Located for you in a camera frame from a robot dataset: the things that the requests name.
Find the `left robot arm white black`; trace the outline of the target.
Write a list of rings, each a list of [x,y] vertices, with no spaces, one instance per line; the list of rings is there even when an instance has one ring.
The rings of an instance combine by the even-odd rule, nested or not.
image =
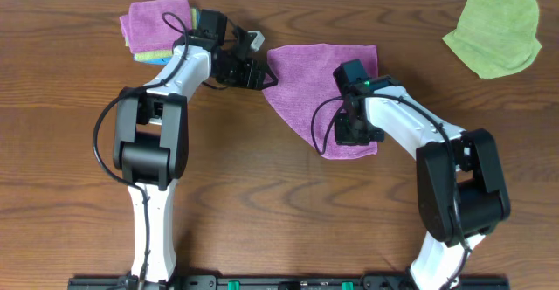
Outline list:
[[[179,28],[167,65],[149,83],[121,91],[116,101],[114,166],[132,199],[135,258],[120,289],[169,289],[176,270],[173,199],[189,155],[188,103],[209,78],[226,87],[263,90],[278,83],[252,58],[260,31],[202,10],[193,30]]]

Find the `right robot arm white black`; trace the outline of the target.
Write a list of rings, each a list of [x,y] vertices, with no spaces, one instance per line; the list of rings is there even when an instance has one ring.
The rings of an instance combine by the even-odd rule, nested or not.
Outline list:
[[[473,249],[511,213],[495,139],[437,117],[389,76],[338,76],[343,105],[336,140],[364,144],[390,135],[415,160],[418,210],[427,230],[403,288],[505,289],[505,280],[464,279]]]

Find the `purple microfiber cloth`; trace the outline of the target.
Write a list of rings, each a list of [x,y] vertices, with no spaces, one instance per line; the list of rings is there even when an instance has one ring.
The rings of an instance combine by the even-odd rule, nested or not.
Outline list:
[[[353,160],[377,154],[377,144],[339,146],[328,124],[342,102],[334,70],[344,62],[362,61],[369,76],[378,75],[377,49],[374,45],[284,45],[267,53],[267,63],[279,79],[276,86],[263,91],[267,102],[313,152],[322,149],[323,158]]]

